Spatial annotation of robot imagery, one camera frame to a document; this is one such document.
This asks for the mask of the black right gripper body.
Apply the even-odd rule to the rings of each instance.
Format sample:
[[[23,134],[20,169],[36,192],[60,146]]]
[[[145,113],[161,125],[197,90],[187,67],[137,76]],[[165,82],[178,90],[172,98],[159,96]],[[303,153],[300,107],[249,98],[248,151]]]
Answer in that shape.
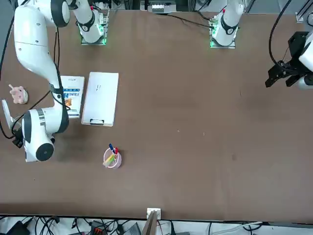
[[[18,147],[21,148],[23,146],[23,133],[22,133],[22,128],[19,127],[18,129],[13,128],[11,130],[12,135],[13,135],[13,140],[12,143]]]

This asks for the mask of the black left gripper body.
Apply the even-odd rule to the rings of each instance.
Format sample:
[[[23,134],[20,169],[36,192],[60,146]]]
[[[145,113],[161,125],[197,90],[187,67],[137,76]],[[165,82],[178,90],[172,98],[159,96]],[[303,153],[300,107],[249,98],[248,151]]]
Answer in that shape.
[[[305,48],[308,31],[297,31],[288,40],[291,59],[285,63],[287,70],[308,70],[299,57]]]

